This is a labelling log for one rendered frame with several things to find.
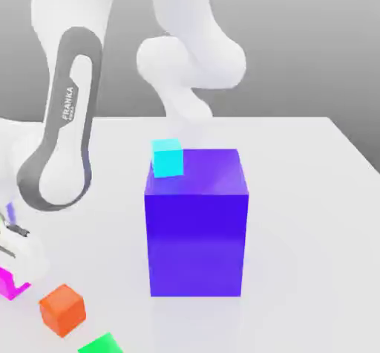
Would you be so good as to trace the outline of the small magenta cube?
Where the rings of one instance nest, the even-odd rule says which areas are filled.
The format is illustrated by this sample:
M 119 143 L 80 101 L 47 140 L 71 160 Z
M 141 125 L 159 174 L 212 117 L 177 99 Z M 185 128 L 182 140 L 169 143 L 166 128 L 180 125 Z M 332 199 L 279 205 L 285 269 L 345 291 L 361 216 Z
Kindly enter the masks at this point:
M 30 286 L 29 282 L 25 282 L 17 287 L 12 273 L 0 267 L 0 295 L 4 298 L 11 301 L 25 292 Z

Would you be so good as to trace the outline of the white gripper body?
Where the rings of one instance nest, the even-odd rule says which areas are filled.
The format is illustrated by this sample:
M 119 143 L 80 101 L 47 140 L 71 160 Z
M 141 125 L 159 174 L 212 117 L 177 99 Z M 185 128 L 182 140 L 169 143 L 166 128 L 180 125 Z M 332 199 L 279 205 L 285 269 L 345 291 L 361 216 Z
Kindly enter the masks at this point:
M 0 268 L 13 275 L 17 288 L 41 279 L 49 268 L 41 240 L 32 233 L 0 233 Z

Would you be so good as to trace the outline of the large blue box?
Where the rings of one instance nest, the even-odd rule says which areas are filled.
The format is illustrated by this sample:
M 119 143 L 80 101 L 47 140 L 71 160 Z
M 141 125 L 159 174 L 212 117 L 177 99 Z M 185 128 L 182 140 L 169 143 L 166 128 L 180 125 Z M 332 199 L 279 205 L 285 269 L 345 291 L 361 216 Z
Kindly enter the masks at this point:
M 186 149 L 184 173 L 148 172 L 145 225 L 153 297 L 241 294 L 249 190 L 236 149 Z

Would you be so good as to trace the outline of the small cyan cube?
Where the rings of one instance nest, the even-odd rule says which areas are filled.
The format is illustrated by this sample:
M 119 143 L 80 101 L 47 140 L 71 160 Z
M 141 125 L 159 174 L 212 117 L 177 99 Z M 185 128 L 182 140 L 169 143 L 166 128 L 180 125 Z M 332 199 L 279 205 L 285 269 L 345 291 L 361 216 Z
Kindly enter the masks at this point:
M 183 148 L 177 138 L 152 140 L 151 151 L 151 165 L 155 178 L 183 175 Z

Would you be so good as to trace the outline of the small green cube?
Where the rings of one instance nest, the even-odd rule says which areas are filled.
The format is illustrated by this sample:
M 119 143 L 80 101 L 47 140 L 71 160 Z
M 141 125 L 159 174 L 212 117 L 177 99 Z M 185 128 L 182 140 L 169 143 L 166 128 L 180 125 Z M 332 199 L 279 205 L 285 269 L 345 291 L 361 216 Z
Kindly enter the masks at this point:
M 108 332 L 78 349 L 78 353 L 124 353 L 113 335 Z

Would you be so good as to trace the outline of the small orange cube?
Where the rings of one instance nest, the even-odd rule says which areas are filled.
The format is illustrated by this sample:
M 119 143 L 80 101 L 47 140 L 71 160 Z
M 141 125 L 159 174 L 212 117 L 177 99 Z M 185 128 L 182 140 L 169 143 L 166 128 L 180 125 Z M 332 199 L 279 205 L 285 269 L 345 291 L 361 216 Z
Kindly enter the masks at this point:
M 44 324 L 59 337 L 65 337 L 86 319 L 84 299 L 62 284 L 39 300 Z

